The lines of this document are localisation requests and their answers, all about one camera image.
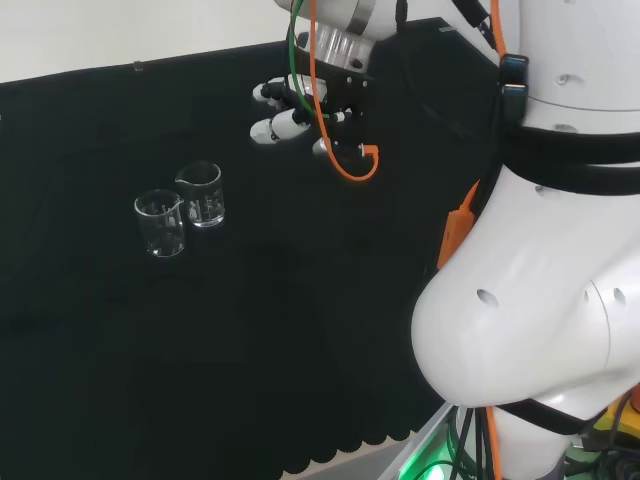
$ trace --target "white wall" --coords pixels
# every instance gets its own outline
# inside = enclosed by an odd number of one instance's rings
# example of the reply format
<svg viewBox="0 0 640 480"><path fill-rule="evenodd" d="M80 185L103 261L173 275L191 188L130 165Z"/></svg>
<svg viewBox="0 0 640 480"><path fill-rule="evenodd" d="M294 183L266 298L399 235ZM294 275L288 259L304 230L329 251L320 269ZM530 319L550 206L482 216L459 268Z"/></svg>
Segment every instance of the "white wall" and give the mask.
<svg viewBox="0 0 640 480"><path fill-rule="evenodd" d="M410 20L442 16L487 53L450 0L410 0L409 7ZM287 22L273 0L1 0L0 83L274 42L284 39Z"/></svg>

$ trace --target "orange cable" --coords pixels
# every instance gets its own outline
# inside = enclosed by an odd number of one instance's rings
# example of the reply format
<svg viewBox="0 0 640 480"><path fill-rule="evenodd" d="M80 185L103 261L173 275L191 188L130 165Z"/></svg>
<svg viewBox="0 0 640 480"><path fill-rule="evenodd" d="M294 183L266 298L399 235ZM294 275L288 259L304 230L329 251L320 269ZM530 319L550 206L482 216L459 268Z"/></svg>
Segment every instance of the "orange cable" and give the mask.
<svg viewBox="0 0 640 480"><path fill-rule="evenodd" d="M311 63L311 88L313 90L313 102L316 110L316 116L318 117L318 124L320 125L320 131L322 132L322 138L324 139L324 144L327 147L327 153L329 154L329 158L331 159L331 163L333 166L340 172L340 174L352 180L354 182L364 182L369 180L378 170L378 163L380 158L380 153L378 151L378 147L375 145L365 145L364 146L364 154L371 155L373 157L373 166L371 167L371 171L362 177L354 177L347 171L345 171L336 156L333 154L333 148L331 147L331 140L329 139L329 135L327 134L327 127L324 124L324 118L322 117L322 110L320 108L320 96L318 95L318 79L316 77L316 0L311 0L311 49L310 49L310 63Z"/></svg>
<svg viewBox="0 0 640 480"><path fill-rule="evenodd" d="M476 195L476 190L478 189L478 184L480 183L480 180L478 180L473 187L471 187L471 190L469 190L469 193L467 193L467 196L464 198L464 202L462 202L462 205L460 205L460 210L469 210L471 207L471 202L473 201L473 197L475 197Z"/></svg>
<svg viewBox="0 0 640 480"><path fill-rule="evenodd" d="M504 42L502 23L500 21L500 0L491 0L491 25L493 27L493 36L496 40L496 50L498 50L498 55L502 58L507 54L507 45Z"/></svg>
<svg viewBox="0 0 640 480"><path fill-rule="evenodd" d="M500 464L498 431L496 429L496 419L493 416L493 407L487 407L487 419L489 420L489 439L491 440L491 458L493 459L493 473L494 473L495 480L502 480L502 465Z"/></svg>

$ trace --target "black tablecloth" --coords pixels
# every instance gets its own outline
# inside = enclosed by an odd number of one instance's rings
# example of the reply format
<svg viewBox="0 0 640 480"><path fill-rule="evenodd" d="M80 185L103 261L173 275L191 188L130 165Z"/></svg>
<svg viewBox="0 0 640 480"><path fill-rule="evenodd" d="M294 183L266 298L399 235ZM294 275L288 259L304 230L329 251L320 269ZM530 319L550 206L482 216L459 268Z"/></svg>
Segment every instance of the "black tablecloth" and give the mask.
<svg viewBox="0 0 640 480"><path fill-rule="evenodd" d="M443 25L405 40L416 83L481 136L495 71ZM397 47L370 71L367 185L312 133L250 142L283 44L0 86L3 480L277 479L432 415L412 308L486 159L421 114ZM226 224L153 261L133 201L198 159Z"/></svg>

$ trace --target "glass beaker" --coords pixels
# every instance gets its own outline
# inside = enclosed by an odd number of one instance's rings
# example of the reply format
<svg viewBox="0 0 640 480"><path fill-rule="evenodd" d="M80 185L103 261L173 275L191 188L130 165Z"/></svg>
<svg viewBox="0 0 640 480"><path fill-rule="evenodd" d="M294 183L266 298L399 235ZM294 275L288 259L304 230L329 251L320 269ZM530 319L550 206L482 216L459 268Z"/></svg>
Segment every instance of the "glass beaker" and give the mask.
<svg viewBox="0 0 640 480"><path fill-rule="evenodd" d="M151 190L134 204L147 252L155 257L173 257L184 250L182 198L169 190Z"/></svg>
<svg viewBox="0 0 640 480"><path fill-rule="evenodd" d="M224 221L220 167L206 161L192 163L178 172L176 185L187 201L189 220L196 227L215 227Z"/></svg>

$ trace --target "screw hole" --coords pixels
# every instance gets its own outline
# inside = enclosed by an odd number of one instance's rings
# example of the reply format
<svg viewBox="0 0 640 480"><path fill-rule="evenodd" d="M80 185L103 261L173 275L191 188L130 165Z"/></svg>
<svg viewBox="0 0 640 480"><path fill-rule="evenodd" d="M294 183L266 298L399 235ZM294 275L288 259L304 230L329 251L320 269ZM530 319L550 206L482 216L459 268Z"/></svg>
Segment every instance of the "screw hole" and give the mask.
<svg viewBox="0 0 640 480"><path fill-rule="evenodd" d="M482 289L478 290L476 293L478 294L478 298L482 303L491 308L498 308L498 299L495 297L495 295Z"/></svg>
<svg viewBox="0 0 640 480"><path fill-rule="evenodd" d="M578 133L578 129L576 127L574 127L573 125L567 125L565 123L558 123L554 125L553 128L556 132Z"/></svg>
<svg viewBox="0 0 640 480"><path fill-rule="evenodd" d="M535 191L542 198L558 198L560 196L560 192L558 190L554 190L553 188L543 187L542 185L537 185L535 187Z"/></svg>

